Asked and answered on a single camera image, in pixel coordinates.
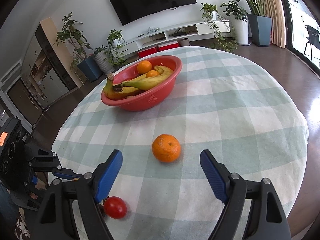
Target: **curtain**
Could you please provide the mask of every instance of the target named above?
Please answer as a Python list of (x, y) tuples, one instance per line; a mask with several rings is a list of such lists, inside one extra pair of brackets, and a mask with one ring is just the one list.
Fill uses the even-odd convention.
[(284, 11), (281, 0), (265, 0), (266, 13), (272, 18), (272, 39), (271, 42), (281, 48), (285, 48), (286, 28)]

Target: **tv stand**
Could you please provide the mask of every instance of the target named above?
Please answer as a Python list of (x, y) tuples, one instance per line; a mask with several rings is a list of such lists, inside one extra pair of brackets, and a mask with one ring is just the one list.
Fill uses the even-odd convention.
[[(230, 33), (228, 20), (216, 20), (215, 23), (221, 33)], [(174, 33), (176, 32), (185, 32), (186, 34), (175, 36)], [(165, 43), (167, 41), (176, 41), (191, 36), (212, 33), (214, 33), (214, 30), (203, 20), (181, 23), (161, 28), (154, 33), (144, 33), (142, 36), (128, 40), (123, 44), (123, 47), (120, 49), (120, 53), (123, 53), (123, 56), (126, 56), (128, 54), (155, 46), (157, 44)]]

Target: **checkered tablecloth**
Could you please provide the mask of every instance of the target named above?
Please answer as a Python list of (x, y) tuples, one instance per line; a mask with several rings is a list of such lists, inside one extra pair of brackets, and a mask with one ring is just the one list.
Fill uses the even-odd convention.
[[(93, 171), (113, 149), (122, 151), (109, 195), (124, 199), (129, 212), (122, 220), (106, 218), (115, 240), (208, 239), (223, 205), (200, 167), (204, 149), (245, 179), (270, 178), (288, 215), (305, 171), (308, 127), (285, 90), (263, 68), (231, 53), (181, 47), (156, 55), (183, 62), (167, 99), (143, 112), (106, 106), (100, 100), (103, 81), (73, 111), (52, 147), (62, 166), (77, 173)], [(152, 154), (152, 141), (163, 133), (181, 143), (174, 163), (160, 163)], [(76, 202), (74, 214), (86, 239)]]

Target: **fruit bowl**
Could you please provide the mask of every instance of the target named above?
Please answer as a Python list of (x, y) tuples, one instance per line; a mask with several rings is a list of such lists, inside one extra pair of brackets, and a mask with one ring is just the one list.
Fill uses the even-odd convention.
[[(111, 100), (105, 96), (104, 92), (102, 92), (101, 101), (104, 104), (107, 106), (119, 106), (120, 108), (128, 111), (143, 111), (161, 103), (171, 93), (176, 81), (176, 77), (182, 69), (181, 59), (175, 56), (163, 55), (146, 58), (144, 60), (150, 61), (152, 66), (162, 65), (171, 68), (173, 73), (161, 84), (132, 98)], [(138, 63), (139, 62), (136, 62), (118, 73), (115, 76), (113, 83), (119, 84), (127, 78), (133, 79), (137, 77)]]

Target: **table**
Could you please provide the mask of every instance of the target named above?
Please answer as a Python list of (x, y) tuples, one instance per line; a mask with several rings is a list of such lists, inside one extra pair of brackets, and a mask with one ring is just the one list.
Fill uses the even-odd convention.
[[(207, 240), (223, 205), (200, 167), (204, 149), (244, 179), (270, 178), (288, 215), (305, 171), (308, 127), (285, 90), (260, 66), (231, 53), (181, 47), (155, 55), (183, 62), (167, 99), (127, 112), (101, 102), (103, 81), (76, 107), (52, 146), (62, 166), (77, 173), (92, 172), (113, 149), (122, 151), (109, 195), (123, 198), (130, 211), (122, 220), (106, 218), (115, 240)], [(160, 163), (152, 154), (152, 141), (163, 133), (181, 143), (174, 163)], [(235, 239), (241, 239), (249, 206)], [(74, 214), (80, 238), (87, 239), (76, 202)]]

